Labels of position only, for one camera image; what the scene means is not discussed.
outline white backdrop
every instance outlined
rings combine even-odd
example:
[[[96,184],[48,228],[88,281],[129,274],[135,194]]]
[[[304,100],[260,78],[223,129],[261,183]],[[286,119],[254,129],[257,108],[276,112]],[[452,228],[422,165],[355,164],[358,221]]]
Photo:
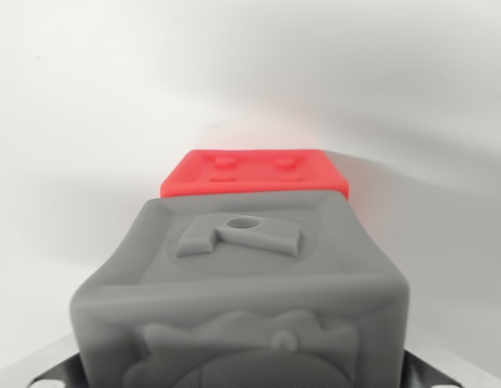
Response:
[[[501,377],[501,1],[0,1],[0,368],[195,147],[339,153],[409,330]]]

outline raised relief design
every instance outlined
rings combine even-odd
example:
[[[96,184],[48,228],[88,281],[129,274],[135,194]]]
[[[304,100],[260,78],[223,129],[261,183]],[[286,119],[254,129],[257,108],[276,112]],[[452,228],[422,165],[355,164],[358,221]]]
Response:
[[[357,329],[344,320],[323,327],[308,310],[273,318],[234,311],[189,330],[140,329],[149,355],[124,375],[125,388],[352,388],[355,381]]]

